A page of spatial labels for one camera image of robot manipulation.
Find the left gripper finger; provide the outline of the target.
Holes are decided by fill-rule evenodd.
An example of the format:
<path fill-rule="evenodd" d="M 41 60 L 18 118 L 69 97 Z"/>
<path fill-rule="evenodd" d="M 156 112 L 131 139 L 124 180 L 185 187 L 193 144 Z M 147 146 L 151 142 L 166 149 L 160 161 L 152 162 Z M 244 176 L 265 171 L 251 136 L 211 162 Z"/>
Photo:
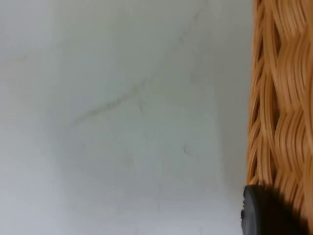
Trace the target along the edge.
<path fill-rule="evenodd" d="M 245 186 L 241 210 L 243 235 L 307 235 L 308 229 L 272 190 Z"/>

